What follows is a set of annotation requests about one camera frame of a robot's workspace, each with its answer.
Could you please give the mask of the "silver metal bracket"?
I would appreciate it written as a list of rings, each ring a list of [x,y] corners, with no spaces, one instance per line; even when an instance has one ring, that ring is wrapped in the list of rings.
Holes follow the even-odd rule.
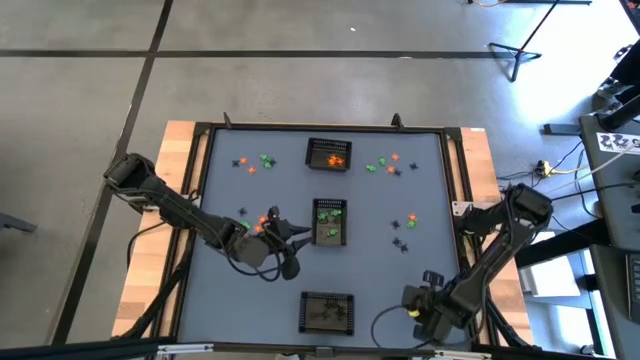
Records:
[[[196,353],[211,353],[214,351],[213,343],[190,344],[164,344],[157,347],[157,355],[182,355]]]
[[[433,359],[443,360],[493,360],[488,353],[438,350],[434,352]]]

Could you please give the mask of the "white printed marker sheet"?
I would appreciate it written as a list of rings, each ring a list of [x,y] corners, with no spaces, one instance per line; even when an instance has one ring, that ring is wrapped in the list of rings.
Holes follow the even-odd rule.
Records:
[[[640,135],[624,133],[596,133],[600,151],[640,155]]]

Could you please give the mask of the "person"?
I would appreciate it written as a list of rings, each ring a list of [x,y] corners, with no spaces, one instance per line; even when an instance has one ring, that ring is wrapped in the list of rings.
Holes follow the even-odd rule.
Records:
[[[640,95],[640,39],[618,62],[608,78],[599,86],[596,95],[625,104]]]

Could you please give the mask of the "dark keyboard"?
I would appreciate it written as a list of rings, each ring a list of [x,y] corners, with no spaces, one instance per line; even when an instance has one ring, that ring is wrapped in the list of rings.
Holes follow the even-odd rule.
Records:
[[[629,318],[640,324],[640,253],[626,255]]]

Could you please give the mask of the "grey desk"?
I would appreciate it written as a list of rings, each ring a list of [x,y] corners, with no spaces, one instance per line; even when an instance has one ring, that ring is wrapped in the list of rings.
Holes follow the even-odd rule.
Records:
[[[629,318],[626,255],[640,253],[640,183],[629,184],[640,175],[640,155],[599,150],[596,133],[640,135],[640,124],[629,122],[615,132],[599,126],[592,116],[579,120],[600,210],[611,245],[590,248],[600,294],[618,360],[640,360],[640,324]]]

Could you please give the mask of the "grey floor object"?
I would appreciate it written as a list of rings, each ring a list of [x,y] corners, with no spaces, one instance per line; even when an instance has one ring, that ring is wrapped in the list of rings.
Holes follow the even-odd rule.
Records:
[[[37,226],[25,220],[0,212],[0,228],[15,229],[26,233],[33,233]]]

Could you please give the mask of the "black diagonal pole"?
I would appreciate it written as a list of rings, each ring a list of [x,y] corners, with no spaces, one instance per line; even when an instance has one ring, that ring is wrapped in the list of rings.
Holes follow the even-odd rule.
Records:
[[[612,132],[640,116],[640,95],[628,102],[609,105],[598,115],[598,123],[601,128]]]

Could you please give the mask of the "grey table mat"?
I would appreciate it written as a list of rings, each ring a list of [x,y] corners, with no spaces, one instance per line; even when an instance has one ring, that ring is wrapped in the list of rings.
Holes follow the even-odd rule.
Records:
[[[417,286],[425,271],[451,278],[458,257],[450,201],[436,134],[349,133],[351,165],[346,172],[306,166],[306,132],[232,131],[215,134],[204,211],[255,223],[269,208],[299,226],[313,222],[313,200],[347,201],[344,247],[307,245],[298,253],[300,272],[268,283],[244,265],[232,267],[203,242],[195,246],[179,338],[183,342],[325,345],[408,348],[415,345],[413,321],[400,310],[403,288]],[[398,154],[398,161],[391,158]],[[277,161],[267,169],[259,155]],[[381,166],[379,157],[385,157]],[[232,167],[233,160],[247,164]],[[415,162],[418,169],[411,170]],[[369,172],[366,165],[374,165]],[[387,173],[388,166],[402,171]],[[249,174],[249,167],[256,172]],[[240,216],[238,210],[246,208]],[[408,228],[409,214],[417,216]],[[400,227],[394,229],[396,220]],[[408,246],[402,253],[392,241]],[[304,291],[351,294],[353,336],[298,331]]]

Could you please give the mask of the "black plastic slotted basket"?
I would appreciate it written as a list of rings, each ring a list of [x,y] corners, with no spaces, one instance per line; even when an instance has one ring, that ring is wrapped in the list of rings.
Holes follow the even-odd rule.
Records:
[[[342,215],[334,217],[331,211],[334,209],[342,210]],[[329,214],[327,221],[319,221],[317,216],[327,212]],[[314,199],[313,200],[313,244],[324,247],[344,247],[347,243],[347,201],[342,199]],[[338,229],[336,236],[327,235],[332,228]]]
[[[328,299],[335,299],[337,304],[328,310],[323,309],[323,304]],[[348,303],[346,311],[340,309],[340,303]],[[301,293],[299,302],[298,331],[307,334],[326,334],[336,336],[354,335],[355,300],[351,294],[310,292]],[[326,318],[316,317],[317,312],[325,311]],[[342,312],[341,320],[336,319],[335,313]]]
[[[310,169],[346,172],[351,164],[352,143],[350,141],[309,138],[307,143],[305,164]],[[344,158],[344,164],[338,167],[329,165],[327,160],[333,157]]]

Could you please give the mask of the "white box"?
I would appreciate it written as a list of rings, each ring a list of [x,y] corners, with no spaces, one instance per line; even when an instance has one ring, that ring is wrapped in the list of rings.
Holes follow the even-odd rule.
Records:
[[[595,272],[591,256],[575,252],[519,269],[520,284],[533,297],[577,297],[580,278]]]

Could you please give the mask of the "black desk leg bar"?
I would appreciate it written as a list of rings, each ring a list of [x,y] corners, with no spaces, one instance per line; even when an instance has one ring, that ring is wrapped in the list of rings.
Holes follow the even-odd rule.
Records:
[[[518,268],[525,268],[586,249],[591,245],[611,245],[604,219],[593,220],[547,240],[531,244],[516,254],[515,262]]]

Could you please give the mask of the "black aluminium table frame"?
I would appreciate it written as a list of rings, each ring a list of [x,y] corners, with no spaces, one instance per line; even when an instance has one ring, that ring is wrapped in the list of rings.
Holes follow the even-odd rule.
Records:
[[[165,129],[160,152],[155,163],[156,172],[171,188],[178,192],[189,193],[198,191],[200,194],[199,203],[202,209],[202,196],[207,182],[214,137],[220,130],[306,132],[309,134],[309,138],[342,141],[347,141],[346,135],[349,133],[436,134],[440,139],[442,165],[450,201],[453,229],[451,204],[454,198],[462,192],[458,165],[450,156],[455,141],[461,137],[461,132],[458,130],[436,127],[413,127],[399,130],[392,126],[249,123],[235,124],[232,129],[227,129],[226,126],[216,123],[172,121],[168,123]],[[187,271],[185,278],[170,295],[163,310],[161,320],[156,323],[152,329],[156,335],[172,336],[181,341],[179,338],[181,315],[184,307],[192,257],[196,244],[203,241],[195,234],[186,231],[176,232],[171,230],[168,226],[162,224],[153,214],[145,215],[141,225],[144,233],[134,248],[131,266],[122,293],[120,308],[114,324],[114,332],[121,333],[129,327],[135,316],[141,312],[148,303],[151,291],[167,279],[170,271],[181,259],[186,259]],[[454,245],[457,252],[459,270],[462,261],[462,248],[456,242],[455,237]],[[275,277],[273,273],[275,266],[276,262],[274,259],[266,260],[264,262],[264,269],[268,272],[268,275],[260,279],[268,283],[283,280]],[[223,352],[246,352],[249,350],[259,352],[289,352],[299,350],[302,347],[311,349],[315,349],[316,347],[332,347],[335,351],[370,350],[387,356],[395,349],[405,349],[387,348],[380,344],[375,344],[371,347],[347,347],[214,342],[218,344],[220,350]]]

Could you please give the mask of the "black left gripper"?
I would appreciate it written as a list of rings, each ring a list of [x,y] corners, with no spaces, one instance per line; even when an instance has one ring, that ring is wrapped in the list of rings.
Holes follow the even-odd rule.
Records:
[[[277,254],[282,254],[284,262],[280,266],[282,277],[285,280],[293,280],[299,273],[299,261],[296,253],[304,246],[312,242],[311,238],[288,240],[295,235],[304,234],[311,230],[310,227],[292,225],[288,220],[280,217],[278,207],[271,207],[267,212],[268,221],[263,223],[263,229],[267,238],[272,242],[272,247]]]

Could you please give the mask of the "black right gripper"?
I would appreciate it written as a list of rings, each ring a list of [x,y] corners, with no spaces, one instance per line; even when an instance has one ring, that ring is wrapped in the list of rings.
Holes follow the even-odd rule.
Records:
[[[424,285],[416,287],[406,285],[402,292],[402,307],[415,321],[413,337],[430,343],[444,343],[452,325],[438,308],[439,291],[444,277],[437,272],[424,272]]]

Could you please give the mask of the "black tripod stand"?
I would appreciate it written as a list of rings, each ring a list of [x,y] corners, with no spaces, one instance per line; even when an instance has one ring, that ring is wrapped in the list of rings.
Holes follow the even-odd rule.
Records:
[[[512,69],[511,75],[509,76],[509,81],[511,83],[514,83],[517,80],[519,69],[520,69],[521,63],[522,63],[524,58],[527,58],[527,59],[530,59],[530,60],[535,60],[535,59],[538,59],[538,58],[540,58],[542,56],[541,53],[528,51],[527,47],[528,47],[529,43],[531,42],[531,40],[538,33],[540,28],[543,26],[543,24],[546,22],[546,20],[548,19],[549,15],[553,12],[553,10],[559,4],[559,2],[560,2],[560,0],[553,0],[552,1],[552,4],[551,4],[550,8],[547,10],[545,15],[541,18],[541,20],[538,22],[538,24],[535,26],[535,28],[532,30],[532,32],[529,34],[529,36],[526,38],[526,40],[524,41],[524,43],[521,46],[512,47],[512,46],[508,46],[506,44],[495,43],[495,42],[490,42],[488,44],[488,46],[491,48],[491,50],[494,50],[494,49],[506,50],[513,57],[513,59],[514,59],[513,69]]]

